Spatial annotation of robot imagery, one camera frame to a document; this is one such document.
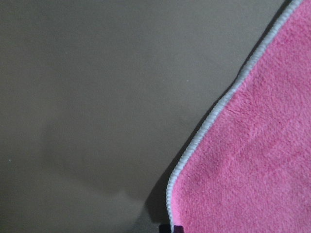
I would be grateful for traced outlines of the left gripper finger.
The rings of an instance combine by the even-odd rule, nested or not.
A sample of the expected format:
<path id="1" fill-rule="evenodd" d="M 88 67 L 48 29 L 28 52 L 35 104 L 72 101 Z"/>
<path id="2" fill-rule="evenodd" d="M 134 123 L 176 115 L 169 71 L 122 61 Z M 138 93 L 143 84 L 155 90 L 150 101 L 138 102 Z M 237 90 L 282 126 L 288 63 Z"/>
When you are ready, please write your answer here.
<path id="1" fill-rule="evenodd" d="M 182 226 L 174 225 L 172 228 L 169 224 L 162 224 L 158 229 L 159 233 L 184 233 L 184 228 Z"/>

